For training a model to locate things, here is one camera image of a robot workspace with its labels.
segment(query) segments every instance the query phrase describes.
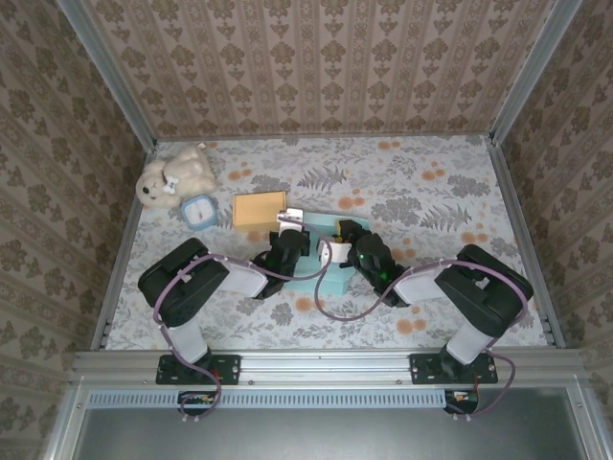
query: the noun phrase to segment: alarm clock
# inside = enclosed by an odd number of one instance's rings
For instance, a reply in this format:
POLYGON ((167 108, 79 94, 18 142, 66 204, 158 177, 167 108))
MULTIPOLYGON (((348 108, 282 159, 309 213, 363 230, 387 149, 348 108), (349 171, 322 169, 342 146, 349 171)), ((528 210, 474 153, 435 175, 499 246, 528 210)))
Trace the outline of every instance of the alarm clock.
POLYGON ((181 213, 191 230, 204 230, 217 223, 215 205, 204 195, 184 201, 181 205, 181 213))

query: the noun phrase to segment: teddy bear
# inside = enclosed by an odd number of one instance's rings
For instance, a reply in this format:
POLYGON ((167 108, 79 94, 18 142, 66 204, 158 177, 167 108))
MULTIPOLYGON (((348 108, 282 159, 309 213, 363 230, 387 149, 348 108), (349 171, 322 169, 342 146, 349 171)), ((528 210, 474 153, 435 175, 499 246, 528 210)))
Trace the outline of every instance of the teddy bear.
POLYGON ((168 162, 153 160, 147 164, 136 182, 141 203, 173 208, 183 199, 212 192, 217 184, 204 149, 204 144, 189 146, 168 162))

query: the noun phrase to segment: cardboard box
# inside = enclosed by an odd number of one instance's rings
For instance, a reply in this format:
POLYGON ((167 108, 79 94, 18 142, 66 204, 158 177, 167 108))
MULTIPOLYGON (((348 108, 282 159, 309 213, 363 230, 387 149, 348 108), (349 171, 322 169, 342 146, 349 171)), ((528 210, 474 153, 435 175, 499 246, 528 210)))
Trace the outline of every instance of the cardboard box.
POLYGON ((235 195, 233 223, 237 232, 278 232, 277 214, 285 209, 285 192, 235 195))

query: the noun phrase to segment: light blue tray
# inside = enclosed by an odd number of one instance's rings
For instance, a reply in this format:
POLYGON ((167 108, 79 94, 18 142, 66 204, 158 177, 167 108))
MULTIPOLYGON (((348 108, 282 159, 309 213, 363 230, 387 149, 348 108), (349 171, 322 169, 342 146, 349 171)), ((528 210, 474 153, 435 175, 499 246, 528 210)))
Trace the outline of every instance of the light blue tray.
MULTIPOLYGON (((369 223, 364 218, 354 218, 351 216, 337 216, 335 214, 319 214, 319 213, 304 213, 304 222, 310 223, 324 235, 331 237, 336 233, 336 221, 343 219, 351 219, 364 227, 370 229, 369 223)), ((294 276, 307 276, 316 273, 321 268, 319 257, 317 255, 317 235, 310 233, 310 252, 308 257, 301 257, 296 264, 294 276)), ((343 295, 347 292, 349 281, 355 274, 355 268, 352 266, 340 268, 338 264, 332 264, 326 273, 326 277, 319 291, 322 294, 343 295)), ((317 278, 308 281, 290 281, 285 284, 284 289, 296 290, 300 292, 312 293, 315 290, 317 278)))

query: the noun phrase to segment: table surface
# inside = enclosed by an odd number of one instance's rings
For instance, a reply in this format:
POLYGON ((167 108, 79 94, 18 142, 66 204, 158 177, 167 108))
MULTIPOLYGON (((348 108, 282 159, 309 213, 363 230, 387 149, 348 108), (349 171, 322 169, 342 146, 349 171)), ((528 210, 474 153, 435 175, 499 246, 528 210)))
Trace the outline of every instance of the table surface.
MULTIPOLYGON (((157 156, 173 157, 186 145, 161 143, 157 156)), ((367 219, 405 266, 454 257, 474 242, 524 273, 484 136, 219 141, 207 154, 219 183, 211 195, 217 226, 194 232, 178 208, 143 210, 107 350, 168 348, 137 282, 181 242, 197 237, 213 252, 245 259, 269 247, 263 232, 233 230, 238 194, 286 191, 288 206, 367 219)), ((375 295, 356 275, 344 296, 322 299, 328 311, 355 315, 375 295)), ((434 299, 406 309, 381 305, 359 321, 333 322, 311 295, 287 289, 265 301, 217 292, 197 319, 215 350, 441 347, 464 321, 450 301, 434 299)), ((498 343, 546 345, 534 305, 498 343)))

